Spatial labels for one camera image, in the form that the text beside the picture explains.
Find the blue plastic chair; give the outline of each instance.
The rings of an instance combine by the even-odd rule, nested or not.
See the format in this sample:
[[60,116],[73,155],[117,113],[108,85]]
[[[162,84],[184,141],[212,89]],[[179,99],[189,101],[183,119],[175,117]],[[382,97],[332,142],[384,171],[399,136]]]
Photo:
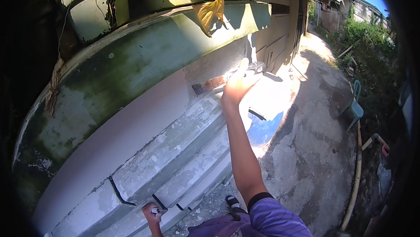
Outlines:
[[352,100],[347,103],[347,105],[341,110],[339,116],[341,114],[343,114],[348,108],[352,110],[353,114],[354,114],[354,119],[352,121],[352,123],[350,124],[350,126],[347,128],[346,131],[349,131],[350,128],[356,123],[356,121],[360,118],[363,117],[363,113],[364,110],[363,108],[359,105],[359,97],[360,97],[360,91],[361,91],[361,85],[360,85],[360,81],[355,81],[354,82],[354,93],[353,93],[353,98]]

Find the concrete steps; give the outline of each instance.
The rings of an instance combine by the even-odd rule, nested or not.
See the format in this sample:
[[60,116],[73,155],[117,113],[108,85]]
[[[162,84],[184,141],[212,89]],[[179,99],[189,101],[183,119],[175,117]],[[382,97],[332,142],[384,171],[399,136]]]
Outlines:
[[152,194],[168,207],[162,230],[176,224],[231,173],[220,96],[207,94],[165,128],[115,171],[114,185],[106,179],[87,195],[53,236],[149,236],[141,208],[154,201]]
[[[171,228],[201,202],[212,187],[230,174],[231,162],[226,126],[180,171],[154,194],[168,208],[162,215],[162,231]],[[139,205],[97,237],[149,236],[150,230]]]

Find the red object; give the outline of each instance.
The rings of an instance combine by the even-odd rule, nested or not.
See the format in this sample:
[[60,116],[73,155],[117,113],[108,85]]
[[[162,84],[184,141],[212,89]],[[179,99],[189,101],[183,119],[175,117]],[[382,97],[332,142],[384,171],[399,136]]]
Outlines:
[[385,155],[385,157],[389,156],[389,153],[387,152],[387,148],[385,147],[385,145],[382,145],[382,153]]

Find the concrete ground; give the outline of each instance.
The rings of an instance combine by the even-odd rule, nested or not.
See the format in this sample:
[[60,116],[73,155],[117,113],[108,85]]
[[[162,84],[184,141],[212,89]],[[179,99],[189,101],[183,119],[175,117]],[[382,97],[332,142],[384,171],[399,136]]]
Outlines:
[[[269,146],[254,152],[268,191],[302,219],[314,236],[338,228],[352,190],[356,158],[351,116],[337,118],[351,99],[349,83],[328,62],[328,45],[310,33],[279,76],[291,79],[290,108]],[[225,196],[245,204],[233,177],[220,184],[165,236],[186,236],[187,227],[227,214]]]

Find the person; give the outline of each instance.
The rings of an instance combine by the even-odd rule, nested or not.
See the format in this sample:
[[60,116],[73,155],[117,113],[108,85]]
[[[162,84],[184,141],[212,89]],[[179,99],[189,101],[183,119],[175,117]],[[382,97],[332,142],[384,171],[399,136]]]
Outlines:
[[[222,110],[228,128],[232,170],[236,186],[247,204],[248,213],[239,207],[234,196],[227,196],[229,214],[189,227],[191,237],[233,236],[312,236],[302,220],[283,207],[268,193],[262,181],[261,168],[252,151],[239,114],[239,103],[262,74],[247,75],[249,60],[244,58],[239,69],[228,80],[222,98]],[[157,207],[148,203],[143,213],[149,222],[153,237],[163,236],[159,223],[160,214],[151,213]]]

